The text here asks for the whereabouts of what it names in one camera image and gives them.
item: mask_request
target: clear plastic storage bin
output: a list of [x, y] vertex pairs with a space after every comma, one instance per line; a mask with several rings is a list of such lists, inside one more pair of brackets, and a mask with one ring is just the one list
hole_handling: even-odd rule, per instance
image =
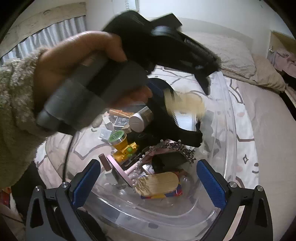
[[[226, 82], [221, 72], [213, 73], [211, 94], [203, 94], [193, 75], [167, 70], [163, 67], [151, 74], [166, 80], [182, 92], [200, 95], [205, 104], [201, 119], [203, 143], [196, 148], [194, 164], [185, 163], [182, 168], [189, 173], [180, 180], [183, 195], [163, 199], [141, 199], [132, 188], [116, 188], [100, 175], [85, 208], [96, 218], [112, 222], [132, 232], [159, 240], [199, 240], [220, 212], [215, 208], [196, 175], [196, 163], [206, 159], [216, 172], [229, 181], [235, 181], [237, 142], [234, 114]], [[67, 178], [83, 170], [98, 155], [116, 150], [99, 138], [98, 128], [85, 128], [74, 141], [67, 168]], [[70, 136], [57, 133], [46, 142], [46, 153], [59, 175]]]

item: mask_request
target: beige knit sleeve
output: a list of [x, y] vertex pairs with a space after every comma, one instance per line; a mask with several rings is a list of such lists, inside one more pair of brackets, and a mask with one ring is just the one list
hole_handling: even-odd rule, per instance
[[33, 75], [45, 48], [0, 68], [0, 190], [15, 184], [50, 134], [35, 124]]

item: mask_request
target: black power cord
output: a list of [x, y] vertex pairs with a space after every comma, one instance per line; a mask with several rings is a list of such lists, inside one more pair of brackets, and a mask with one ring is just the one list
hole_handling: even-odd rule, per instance
[[1, 240], [18, 241], [15, 235], [11, 232], [2, 215], [0, 215], [0, 234]]
[[68, 163], [68, 159], [69, 159], [69, 154], [70, 154], [70, 150], [72, 148], [72, 144], [73, 144], [73, 141], [75, 139], [75, 136], [76, 135], [73, 135], [70, 139], [70, 143], [68, 145], [68, 149], [67, 149], [67, 152], [66, 152], [66, 156], [65, 156], [65, 161], [64, 161], [64, 166], [63, 166], [63, 175], [62, 175], [62, 181], [65, 182], [66, 181], [66, 171], [67, 171], [67, 163]]
[[9, 218], [9, 219], [11, 219], [11, 220], [13, 220], [13, 221], [16, 221], [16, 222], [19, 222], [19, 223], [24, 224], [24, 222], [19, 221], [19, 220], [17, 220], [17, 219], [14, 219], [14, 218], [12, 218], [12, 217], [10, 217], [10, 216], [7, 216], [7, 215], [5, 215], [5, 214], [3, 214], [3, 213], [0, 213], [0, 215], [3, 216], [3, 217]]

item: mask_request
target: black cloth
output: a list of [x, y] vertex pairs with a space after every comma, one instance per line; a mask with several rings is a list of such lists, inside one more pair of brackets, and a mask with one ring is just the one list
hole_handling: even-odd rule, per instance
[[285, 92], [281, 92], [279, 96], [282, 98], [282, 100], [285, 102], [288, 110], [290, 111], [291, 115], [293, 116], [294, 120], [296, 120], [296, 108], [290, 98], [287, 96]]
[[296, 90], [296, 78], [288, 75], [286, 72], [283, 71], [283, 79], [284, 81], [291, 87], [293, 88], [294, 90]]
[[97, 240], [107, 241], [101, 227], [90, 214], [81, 210], [77, 210], [77, 213], [84, 222], [84, 224], [87, 226], [89, 231], [96, 237]]
[[22, 177], [11, 187], [11, 192], [16, 203], [16, 208], [18, 212], [22, 214], [24, 221], [27, 217], [33, 190], [38, 185], [46, 189], [44, 182], [39, 176], [35, 162], [31, 162]]

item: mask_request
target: hand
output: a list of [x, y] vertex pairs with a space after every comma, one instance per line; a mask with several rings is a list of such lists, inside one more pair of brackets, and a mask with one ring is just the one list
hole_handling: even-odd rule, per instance
[[[93, 51], [104, 51], [109, 58], [117, 62], [127, 60], [120, 37], [100, 31], [88, 31], [70, 37], [39, 57], [33, 88], [36, 112], [41, 111], [47, 98]], [[116, 100], [112, 107], [122, 107], [136, 101], [147, 102], [150, 97], [151, 90], [144, 86]]]

